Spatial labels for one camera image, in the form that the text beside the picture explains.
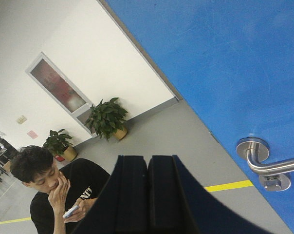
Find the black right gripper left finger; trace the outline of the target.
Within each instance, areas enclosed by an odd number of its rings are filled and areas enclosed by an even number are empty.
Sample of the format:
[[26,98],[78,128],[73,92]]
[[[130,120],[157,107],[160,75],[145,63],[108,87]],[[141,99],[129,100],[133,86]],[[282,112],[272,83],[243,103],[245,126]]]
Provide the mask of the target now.
[[119,156],[99,198],[76,234],[148,233],[147,166],[142,156]]

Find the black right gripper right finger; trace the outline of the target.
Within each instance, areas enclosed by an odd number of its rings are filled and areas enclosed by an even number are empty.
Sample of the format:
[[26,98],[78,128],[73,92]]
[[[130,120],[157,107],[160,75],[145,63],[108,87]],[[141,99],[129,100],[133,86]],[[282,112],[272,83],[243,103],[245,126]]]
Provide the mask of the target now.
[[177,155],[153,156],[148,171],[150,233],[268,233],[214,198]]

